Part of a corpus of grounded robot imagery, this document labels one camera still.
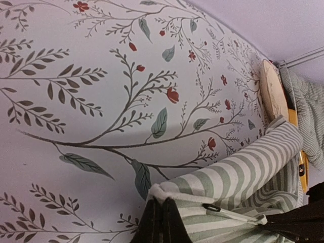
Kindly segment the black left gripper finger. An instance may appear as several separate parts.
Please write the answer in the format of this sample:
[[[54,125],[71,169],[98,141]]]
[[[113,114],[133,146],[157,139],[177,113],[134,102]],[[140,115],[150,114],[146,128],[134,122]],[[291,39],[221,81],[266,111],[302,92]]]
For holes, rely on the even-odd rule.
[[[176,202],[167,198],[159,203],[150,199],[131,243],[192,243]]]

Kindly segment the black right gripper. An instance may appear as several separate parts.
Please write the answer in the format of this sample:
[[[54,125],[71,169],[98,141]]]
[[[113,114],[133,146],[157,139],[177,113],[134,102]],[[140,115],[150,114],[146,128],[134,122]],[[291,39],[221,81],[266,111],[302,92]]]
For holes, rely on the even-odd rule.
[[[293,242],[323,242],[323,183],[306,193],[308,204],[287,213],[268,215],[263,230],[278,233]]]

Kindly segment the green striped pet tent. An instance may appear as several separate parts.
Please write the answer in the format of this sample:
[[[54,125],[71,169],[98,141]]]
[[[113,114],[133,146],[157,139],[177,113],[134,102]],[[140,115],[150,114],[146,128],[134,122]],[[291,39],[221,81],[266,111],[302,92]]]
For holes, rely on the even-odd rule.
[[[289,212],[302,204],[297,127],[278,117],[265,135],[208,167],[154,184],[148,199],[176,202],[193,242],[286,242],[283,236],[206,210],[213,204],[250,217]]]

